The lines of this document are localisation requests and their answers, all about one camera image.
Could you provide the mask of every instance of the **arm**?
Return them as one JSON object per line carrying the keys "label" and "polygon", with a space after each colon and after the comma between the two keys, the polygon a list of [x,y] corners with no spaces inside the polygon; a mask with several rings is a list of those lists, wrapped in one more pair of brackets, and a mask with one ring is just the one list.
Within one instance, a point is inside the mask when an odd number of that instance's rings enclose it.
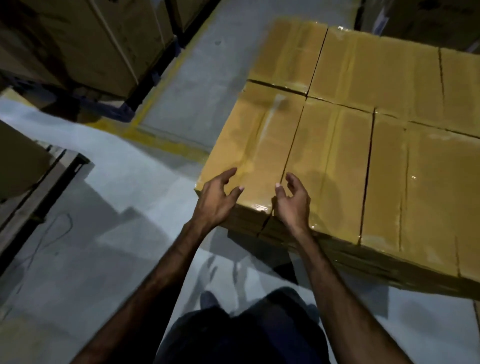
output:
{"label": "arm", "polygon": [[407,355],[345,285],[308,226],[310,197],[300,180],[287,173],[287,197],[278,183],[276,212],[297,240],[313,295],[335,358],[340,364],[411,363]]}
{"label": "arm", "polygon": [[77,354],[72,364],[151,363],[193,257],[205,236],[227,219],[243,187],[226,196],[232,168],[204,185],[192,219],[143,283]]}

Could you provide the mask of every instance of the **hand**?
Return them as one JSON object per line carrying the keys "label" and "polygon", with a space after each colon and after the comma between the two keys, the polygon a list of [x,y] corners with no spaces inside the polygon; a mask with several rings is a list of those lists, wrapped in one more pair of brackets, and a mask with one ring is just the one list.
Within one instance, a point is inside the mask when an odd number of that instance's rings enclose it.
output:
{"label": "hand", "polygon": [[296,238],[299,234],[308,233],[308,216],[310,214],[310,196],[297,176],[287,172],[287,187],[292,197],[287,197],[282,185],[275,185],[276,205],[275,212]]}
{"label": "hand", "polygon": [[225,195],[224,186],[236,172],[237,168],[231,168],[204,184],[192,222],[199,223],[207,233],[228,218],[243,191],[243,186],[235,187]]}

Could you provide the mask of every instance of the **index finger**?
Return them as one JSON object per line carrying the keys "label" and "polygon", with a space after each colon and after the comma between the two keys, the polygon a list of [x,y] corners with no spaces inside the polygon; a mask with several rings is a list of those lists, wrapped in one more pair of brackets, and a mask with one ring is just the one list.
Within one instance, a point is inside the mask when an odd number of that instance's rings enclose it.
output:
{"label": "index finger", "polygon": [[230,168],[222,173],[220,173],[216,178],[220,179],[223,184],[227,184],[228,180],[237,173],[237,167]]}
{"label": "index finger", "polygon": [[287,172],[286,180],[288,183],[290,183],[293,186],[293,191],[292,191],[293,194],[297,193],[298,191],[306,192],[305,187],[303,187],[303,184],[300,181],[300,179],[293,173]]}

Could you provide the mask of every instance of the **person's left arm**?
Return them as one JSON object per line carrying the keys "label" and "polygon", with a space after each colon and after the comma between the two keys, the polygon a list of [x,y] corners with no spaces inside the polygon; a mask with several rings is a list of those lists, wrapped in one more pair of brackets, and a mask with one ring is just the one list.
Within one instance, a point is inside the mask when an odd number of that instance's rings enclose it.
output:
{"label": "person's left arm", "polygon": [[243,191],[225,195],[232,168],[204,185],[192,219],[142,284],[77,354],[72,364],[151,363],[187,271],[205,236],[225,221]]}

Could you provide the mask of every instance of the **person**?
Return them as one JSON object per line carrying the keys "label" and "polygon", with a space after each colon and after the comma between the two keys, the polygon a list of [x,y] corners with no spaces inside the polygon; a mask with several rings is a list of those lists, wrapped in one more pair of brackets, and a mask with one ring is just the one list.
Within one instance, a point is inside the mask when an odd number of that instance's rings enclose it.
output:
{"label": "person", "polygon": [[[318,321],[291,288],[270,293],[237,317],[230,317],[217,303],[188,313],[162,341],[197,248],[227,219],[243,191],[235,187],[229,195],[224,192],[235,173],[232,168],[204,185],[178,238],[72,363],[329,363]],[[308,226],[310,197],[301,181],[292,173],[286,174],[286,180],[293,196],[287,197],[277,183],[276,213],[296,240],[337,362],[411,363],[315,242]]]}

